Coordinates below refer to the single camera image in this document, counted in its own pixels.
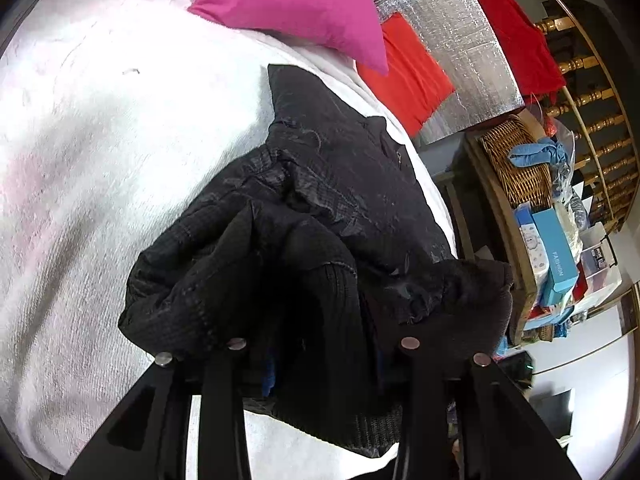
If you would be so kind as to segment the light blue cloth in basket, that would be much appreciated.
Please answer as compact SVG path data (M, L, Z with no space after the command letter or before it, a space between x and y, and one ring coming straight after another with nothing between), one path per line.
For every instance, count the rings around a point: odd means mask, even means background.
M550 138L540 139L535 143L515 145L508 159L518 168L541 164L558 166L570 162L570 156L567 155L564 146Z

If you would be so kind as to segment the silver bubble foil sheet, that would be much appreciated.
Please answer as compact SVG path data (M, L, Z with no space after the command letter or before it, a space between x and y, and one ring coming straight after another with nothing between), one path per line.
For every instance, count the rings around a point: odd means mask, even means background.
M477 0L373 0L398 12L444 70L454 93L427 119L416 145L445 139L524 105L511 67Z

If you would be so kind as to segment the red garment on railing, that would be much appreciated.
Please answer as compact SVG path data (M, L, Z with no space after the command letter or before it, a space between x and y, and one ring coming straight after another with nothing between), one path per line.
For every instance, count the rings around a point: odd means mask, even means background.
M494 31L523 99L548 96L552 102L565 79L544 34L515 0L477 0Z

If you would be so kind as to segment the black puffer jacket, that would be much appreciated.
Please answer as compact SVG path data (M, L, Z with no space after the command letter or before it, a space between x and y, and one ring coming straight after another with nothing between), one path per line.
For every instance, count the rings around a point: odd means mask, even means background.
M378 457L400 437L400 353L375 322L449 365L493 352L511 269L454 256L383 118L297 66L268 81L267 139L140 254L118 326L154 354L243 339L247 410Z

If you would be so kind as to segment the wooden shelf table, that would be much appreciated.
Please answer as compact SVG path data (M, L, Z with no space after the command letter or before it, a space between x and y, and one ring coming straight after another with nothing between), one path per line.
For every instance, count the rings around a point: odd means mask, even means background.
M460 257L473 260L483 247L491 258L507 263L514 283L513 308L506 329L518 346L538 296L538 285L518 220L515 201L529 200L534 208L551 204L547 168L516 168L509 160L516 144L534 140L524 122L513 114L465 131L449 169L435 182L451 214Z

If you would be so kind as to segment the wicker basket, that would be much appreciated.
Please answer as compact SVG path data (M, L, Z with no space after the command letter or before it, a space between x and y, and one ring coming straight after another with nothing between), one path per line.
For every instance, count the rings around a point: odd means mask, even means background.
M480 136L480 145L513 208L529 203L535 210L541 210L552 205L549 166L541 164L520 168L509 158L512 148L533 140L525 125L515 116Z

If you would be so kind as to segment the white patterned box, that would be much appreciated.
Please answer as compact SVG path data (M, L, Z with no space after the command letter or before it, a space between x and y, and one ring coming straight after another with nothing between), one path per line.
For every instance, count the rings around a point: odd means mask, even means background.
M549 259L546 248L544 248L544 242L533 219L530 203L518 205L514 209L514 217L518 222L518 228L525 244L529 263L532 266L536 285L540 287L548 276Z

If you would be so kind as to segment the red-orange pillow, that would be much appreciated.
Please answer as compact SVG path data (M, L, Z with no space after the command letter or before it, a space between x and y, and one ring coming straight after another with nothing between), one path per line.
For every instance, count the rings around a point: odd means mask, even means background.
M415 138L436 110L454 94L454 85L398 12L383 24L388 74L357 63L364 83Z

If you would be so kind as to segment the wooden stair railing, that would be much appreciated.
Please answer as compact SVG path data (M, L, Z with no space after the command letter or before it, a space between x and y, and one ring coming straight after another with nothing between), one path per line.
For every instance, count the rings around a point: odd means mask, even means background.
M639 192L639 148L627 113L634 74L608 9L598 0L541 0L533 17L565 79L547 113L577 128L576 168L593 189L590 219L620 230Z

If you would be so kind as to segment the teal blue box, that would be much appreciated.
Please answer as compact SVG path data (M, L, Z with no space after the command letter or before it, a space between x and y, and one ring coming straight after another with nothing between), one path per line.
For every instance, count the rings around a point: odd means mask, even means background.
M578 269L555 209L535 212L533 219L549 261L547 279L538 304L551 308L573 290L578 280Z

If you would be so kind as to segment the pink pillow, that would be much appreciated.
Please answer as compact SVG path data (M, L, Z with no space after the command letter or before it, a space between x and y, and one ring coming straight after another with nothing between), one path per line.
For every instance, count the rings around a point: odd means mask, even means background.
M193 0L189 11L229 28L283 32L388 72L373 0Z

